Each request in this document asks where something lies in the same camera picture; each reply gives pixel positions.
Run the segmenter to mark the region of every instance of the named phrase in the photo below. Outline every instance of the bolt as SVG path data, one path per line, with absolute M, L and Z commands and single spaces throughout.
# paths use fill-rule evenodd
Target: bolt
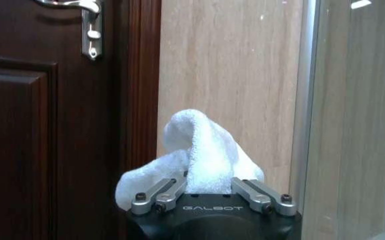
M 159 198 L 163 199 L 163 200 L 167 200 L 167 199 L 171 198 L 171 195 L 170 195 L 170 194 L 162 194 L 162 195 L 159 196 Z
M 273 207 L 273 204 L 269 202 L 266 204 L 264 204 L 262 206 L 262 213 L 265 215 L 270 215 L 273 213 L 273 210 L 274 210 L 274 207 Z
M 165 204 L 155 204 L 155 210 L 157 213 L 162 214 L 163 212 L 166 212 L 166 205 Z
M 292 197 L 289 194 L 282 194 L 282 195 L 281 195 L 281 201 L 282 201 L 284 203 L 292 203 L 293 197 Z
M 268 199 L 269 199 L 269 198 L 268 198 L 266 195 L 257 195 L 257 196 L 256 196 L 256 200 L 260 201 L 260 202 L 266 202 Z
M 141 201 L 141 200 L 146 200 L 146 193 L 145 192 L 139 192 L 137 194 L 137 200 Z

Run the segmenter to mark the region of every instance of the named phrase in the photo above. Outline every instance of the glass panel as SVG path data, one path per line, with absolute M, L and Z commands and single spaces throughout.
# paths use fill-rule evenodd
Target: glass panel
M 322 0 L 304 239 L 385 239 L 385 0 Z

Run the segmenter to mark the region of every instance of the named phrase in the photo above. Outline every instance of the metal bracket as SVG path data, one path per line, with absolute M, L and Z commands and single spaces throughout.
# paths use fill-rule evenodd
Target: metal bracket
M 186 178 L 175 182 L 170 189 L 157 196 L 157 210 L 159 213 L 173 210 L 177 207 L 177 201 L 186 190 Z
M 177 207 L 177 201 L 186 190 L 186 179 L 162 179 L 147 192 L 139 192 L 131 202 L 135 215 L 149 213 L 155 204 L 157 211 L 163 213 Z
M 280 194 L 258 180 L 244 180 L 234 177 L 231 179 L 233 193 L 240 194 L 250 203 L 250 208 L 261 213 L 269 213 L 272 208 L 284 216 L 297 214 L 297 204 L 288 194 Z
M 233 193 L 240 194 L 249 202 L 250 208 L 260 213 L 269 213 L 272 210 L 272 199 L 256 191 L 238 177 L 231 179 Z

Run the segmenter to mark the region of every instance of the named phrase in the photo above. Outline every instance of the silver door handle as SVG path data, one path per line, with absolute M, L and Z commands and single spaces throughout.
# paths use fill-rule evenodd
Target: silver door handle
M 58 9 L 84 9 L 91 11 L 95 14 L 99 14 L 102 11 L 102 6 L 98 2 L 91 0 L 78 0 L 78 1 L 50 1 L 50 0 L 35 0 L 38 4 Z
M 51 1 L 35 0 L 46 7 L 58 9 L 82 9 L 83 16 L 83 48 L 82 53 L 96 60 L 103 54 L 103 2 L 102 0 Z

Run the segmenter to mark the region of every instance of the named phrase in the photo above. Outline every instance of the white towel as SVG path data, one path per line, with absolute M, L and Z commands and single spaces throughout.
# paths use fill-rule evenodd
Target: white towel
M 171 117 L 163 143 L 170 154 L 126 172 L 118 182 L 117 203 L 126 211 L 137 193 L 163 178 L 183 177 L 185 171 L 190 194 L 230 194 L 233 177 L 265 180 L 231 134 L 198 110 L 183 110 Z

